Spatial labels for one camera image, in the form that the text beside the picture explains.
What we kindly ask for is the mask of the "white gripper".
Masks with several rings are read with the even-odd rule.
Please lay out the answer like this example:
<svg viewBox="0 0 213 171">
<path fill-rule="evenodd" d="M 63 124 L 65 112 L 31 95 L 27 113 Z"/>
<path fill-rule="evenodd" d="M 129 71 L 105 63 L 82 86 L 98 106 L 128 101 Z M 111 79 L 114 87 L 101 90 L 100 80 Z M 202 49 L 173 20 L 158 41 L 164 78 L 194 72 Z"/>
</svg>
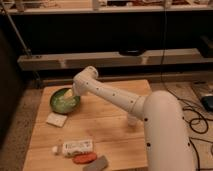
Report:
<svg viewBox="0 0 213 171">
<path fill-rule="evenodd" d="M 63 95 L 63 98 L 65 100 L 67 99 L 72 99 L 74 97 L 73 93 L 76 96 L 82 96 L 85 95 L 87 93 L 86 88 L 84 87 L 84 84 L 78 80 L 73 80 L 73 85 L 72 85 L 72 89 L 68 89 L 65 94 Z"/>
</svg>

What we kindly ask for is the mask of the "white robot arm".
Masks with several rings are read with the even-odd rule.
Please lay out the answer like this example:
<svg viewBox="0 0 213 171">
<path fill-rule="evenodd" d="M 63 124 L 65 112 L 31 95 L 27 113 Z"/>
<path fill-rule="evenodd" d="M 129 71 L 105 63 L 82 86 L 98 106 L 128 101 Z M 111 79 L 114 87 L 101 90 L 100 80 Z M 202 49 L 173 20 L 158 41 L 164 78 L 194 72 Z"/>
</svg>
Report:
<svg viewBox="0 0 213 171">
<path fill-rule="evenodd" d="M 183 110 L 174 95 L 162 90 L 138 95 L 97 78 L 97 69 L 86 67 L 74 76 L 73 93 L 93 93 L 144 123 L 148 171 L 196 170 Z"/>
</svg>

